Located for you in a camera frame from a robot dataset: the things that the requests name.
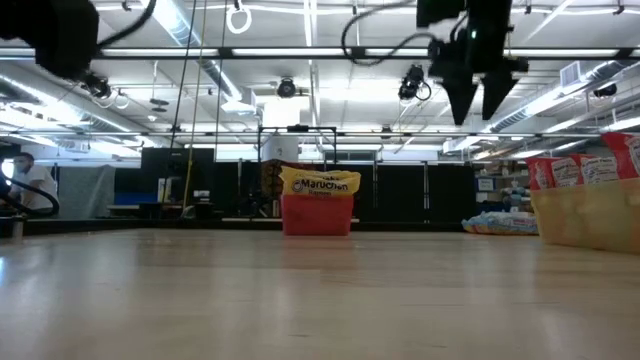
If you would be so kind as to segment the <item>black monitor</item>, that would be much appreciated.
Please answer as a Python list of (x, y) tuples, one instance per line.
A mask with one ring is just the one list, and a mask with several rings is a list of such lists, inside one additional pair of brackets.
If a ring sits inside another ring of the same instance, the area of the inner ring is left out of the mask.
[(161, 200), (161, 183), (169, 180), (165, 199), (182, 203), (184, 195), (191, 200), (196, 191), (213, 194), (214, 149), (144, 148), (141, 157), (141, 190)]

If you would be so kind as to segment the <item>blue panel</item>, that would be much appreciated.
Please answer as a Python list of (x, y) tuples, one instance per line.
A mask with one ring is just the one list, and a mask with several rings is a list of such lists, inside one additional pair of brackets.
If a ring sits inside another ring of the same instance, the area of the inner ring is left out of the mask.
[(114, 204), (118, 206), (132, 206), (142, 203), (155, 203), (157, 195), (155, 193), (144, 192), (117, 192), (114, 194)]

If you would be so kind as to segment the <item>cluttered shelf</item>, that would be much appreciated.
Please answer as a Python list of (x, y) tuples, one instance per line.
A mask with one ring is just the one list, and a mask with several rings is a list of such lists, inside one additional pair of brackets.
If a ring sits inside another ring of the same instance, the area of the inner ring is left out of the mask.
[(528, 175), (477, 176), (476, 208), (482, 212), (533, 212)]

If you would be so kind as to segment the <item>person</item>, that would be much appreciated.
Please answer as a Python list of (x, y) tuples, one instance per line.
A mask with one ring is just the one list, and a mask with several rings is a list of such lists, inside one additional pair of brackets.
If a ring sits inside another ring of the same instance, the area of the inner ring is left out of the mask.
[[(34, 157), (29, 153), (19, 153), (13, 159), (14, 171), (12, 178), (21, 183), (44, 191), (53, 198), (57, 197), (57, 184), (51, 172), (44, 166), (37, 165)], [(11, 186), (9, 196), (14, 200), (37, 212), (46, 212), (53, 208), (53, 203), (43, 195), (16, 185)]]

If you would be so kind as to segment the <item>red plastic bin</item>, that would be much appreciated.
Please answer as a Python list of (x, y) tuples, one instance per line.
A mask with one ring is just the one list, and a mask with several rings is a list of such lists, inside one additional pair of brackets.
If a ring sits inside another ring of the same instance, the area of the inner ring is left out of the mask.
[(353, 206), (352, 196), (283, 195), (283, 232), (287, 236), (346, 236)]

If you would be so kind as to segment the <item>brown patterned object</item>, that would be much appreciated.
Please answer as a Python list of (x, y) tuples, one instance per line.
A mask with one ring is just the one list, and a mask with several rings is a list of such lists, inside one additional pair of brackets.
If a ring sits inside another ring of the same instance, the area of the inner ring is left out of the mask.
[(268, 160), (261, 163), (260, 187), (265, 198), (275, 200), (281, 196), (282, 180), (279, 177), (282, 171), (281, 160)]

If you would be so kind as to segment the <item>yellow Maruchan ramen packet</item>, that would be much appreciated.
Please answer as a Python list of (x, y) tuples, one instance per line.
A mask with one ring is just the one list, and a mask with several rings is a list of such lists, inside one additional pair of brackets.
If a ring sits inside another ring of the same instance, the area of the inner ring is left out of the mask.
[(284, 195), (352, 196), (360, 188), (361, 174), (343, 170), (328, 172), (283, 166), (279, 178)]

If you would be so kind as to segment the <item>grey cover sheet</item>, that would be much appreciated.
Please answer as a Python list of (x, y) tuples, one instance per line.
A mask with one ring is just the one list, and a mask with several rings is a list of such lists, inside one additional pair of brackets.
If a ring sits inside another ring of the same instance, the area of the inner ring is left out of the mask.
[(115, 173), (111, 166), (63, 167), (58, 182), (60, 204), (64, 208), (111, 205)]

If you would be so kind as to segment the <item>white air vent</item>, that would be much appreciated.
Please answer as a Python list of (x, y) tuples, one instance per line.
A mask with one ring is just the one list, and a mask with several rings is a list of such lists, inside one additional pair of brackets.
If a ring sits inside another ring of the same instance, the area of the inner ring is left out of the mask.
[(567, 88), (581, 82), (581, 62), (574, 61), (562, 68), (559, 72), (560, 84), (563, 88)]

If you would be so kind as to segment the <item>white cylinder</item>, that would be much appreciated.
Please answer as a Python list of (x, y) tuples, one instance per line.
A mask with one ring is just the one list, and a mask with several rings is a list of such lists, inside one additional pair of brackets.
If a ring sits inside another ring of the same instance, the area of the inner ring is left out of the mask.
[(261, 159), (297, 163), (299, 160), (298, 138), (280, 135), (270, 137), (262, 143)]

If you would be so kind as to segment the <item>black tube frame cart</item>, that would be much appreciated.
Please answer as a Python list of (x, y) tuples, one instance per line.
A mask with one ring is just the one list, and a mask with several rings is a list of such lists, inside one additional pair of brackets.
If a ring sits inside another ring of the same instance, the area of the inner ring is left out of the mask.
[(318, 140), (319, 138), (329, 138), (330, 135), (333, 136), (331, 145), (333, 146), (333, 154), (334, 160), (333, 162), (337, 162), (337, 140), (338, 140), (338, 131), (336, 127), (318, 127), (318, 126), (308, 126), (308, 125), (289, 125), (289, 126), (259, 126), (257, 129), (257, 140), (256, 140), (256, 150), (257, 150), (257, 162), (264, 162), (261, 159), (261, 146), (262, 143), (269, 139), (272, 136), (293, 136), (298, 138), (299, 142), (299, 160), (300, 162), (300, 139), (301, 138), (313, 138)]

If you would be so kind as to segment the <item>black aluminium rig frame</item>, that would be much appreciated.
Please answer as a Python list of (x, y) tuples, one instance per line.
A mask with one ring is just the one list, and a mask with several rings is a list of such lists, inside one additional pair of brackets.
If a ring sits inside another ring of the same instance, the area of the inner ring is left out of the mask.
[[(280, 231), (280, 219), (224, 218), (221, 220), (151, 220), (151, 219), (31, 219), (20, 217), (0, 218), (0, 239), (13, 234), (14, 224), (22, 225), (24, 236), (64, 233), (115, 231), (128, 229), (195, 229), (195, 230), (269, 230)], [(463, 232), (460, 223), (399, 223), (359, 222), (351, 224), (352, 231), (364, 232)]]

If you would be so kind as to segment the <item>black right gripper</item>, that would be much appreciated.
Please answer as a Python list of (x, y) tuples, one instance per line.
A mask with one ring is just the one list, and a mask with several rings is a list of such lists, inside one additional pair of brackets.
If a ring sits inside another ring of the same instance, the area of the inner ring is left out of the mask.
[(473, 103), (478, 84), (473, 75), (487, 74), (482, 79), (482, 119), (488, 121), (518, 83), (513, 72), (526, 72), (525, 58), (507, 56), (507, 35), (512, 0), (417, 0), (416, 25), (426, 29), (441, 21), (463, 18), (456, 23), (449, 39), (434, 39), (429, 45), (431, 77), (444, 79), (456, 126), (462, 126)]

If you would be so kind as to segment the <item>blue Maruchan ramen packet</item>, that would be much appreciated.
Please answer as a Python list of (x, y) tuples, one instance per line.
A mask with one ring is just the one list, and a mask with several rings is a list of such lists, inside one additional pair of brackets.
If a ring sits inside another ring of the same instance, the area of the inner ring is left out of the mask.
[(537, 221), (529, 212), (482, 212), (462, 220), (463, 229), (485, 235), (537, 235)]

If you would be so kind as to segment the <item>black crossbar with light strips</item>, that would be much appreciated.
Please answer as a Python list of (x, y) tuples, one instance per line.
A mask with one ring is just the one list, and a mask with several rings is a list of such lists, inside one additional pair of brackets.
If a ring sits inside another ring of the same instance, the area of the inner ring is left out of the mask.
[[(178, 60), (188, 59), (311, 59), (337, 60), (345, 55), (358, 59), (381, 59), (388, 55), (392, 59), (427, 60), (434, 52), (422, 47), (407, 47), (393, 53), (389, 48), (354, 47), (344, 52), (339, 47), (260, 47), (231, 48), (204, 47), (187, 49), (172, 48), (108, 48), (103, 50), (100, 60)], [(515, 47), (505, 52), (507, 56), (524, 57), (534, 61), (543, 60), (640, 60), (640, 47), (631, 48), (523, 48)]]

